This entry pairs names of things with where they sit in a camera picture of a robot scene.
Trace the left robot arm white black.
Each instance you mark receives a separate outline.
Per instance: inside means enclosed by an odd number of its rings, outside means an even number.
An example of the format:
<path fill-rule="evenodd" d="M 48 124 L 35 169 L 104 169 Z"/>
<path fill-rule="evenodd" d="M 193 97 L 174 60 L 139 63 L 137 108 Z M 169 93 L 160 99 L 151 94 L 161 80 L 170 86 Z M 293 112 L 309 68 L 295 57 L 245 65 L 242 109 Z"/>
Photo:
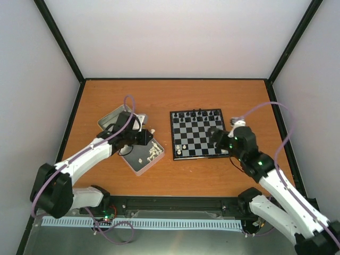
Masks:
<path fill-rule="evenodd" d="M 72 209 L 92 207 L 97 213 L 109 211 L 111 204 L 103 188 L 92 185 L 75 188 L 75 183 L 99 162 L 111 157 L 125 146 L 146 146 L 153 135 L 142 126 L 145 114 L 123 111 L 82 150 L 54 165 L 45 163 L 38 169 L 30 195 L 31 215 L 37 209 L 54 218 L 61 218 Z"/>

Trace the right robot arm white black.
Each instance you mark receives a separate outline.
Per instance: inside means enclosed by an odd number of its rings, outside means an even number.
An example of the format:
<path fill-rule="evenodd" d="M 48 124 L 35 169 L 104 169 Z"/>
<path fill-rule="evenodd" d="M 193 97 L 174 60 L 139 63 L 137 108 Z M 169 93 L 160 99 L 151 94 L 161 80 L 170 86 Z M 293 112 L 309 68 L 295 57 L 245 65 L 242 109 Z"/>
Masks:
<path fill-rule="evenodd" d="M 256 188 L 239 195 L 244 214 L 253 213 L 281 232 L 297 254 L 339 252 L 339 221 L 331 222 L 313 207 L 284 176 L 274 160 L 258 149 L 256 136 L 242 122 L 231 131 L 209 128 L 209 141 L 240 162 L 245 174 L 278 202 L 273 204 Z"/>

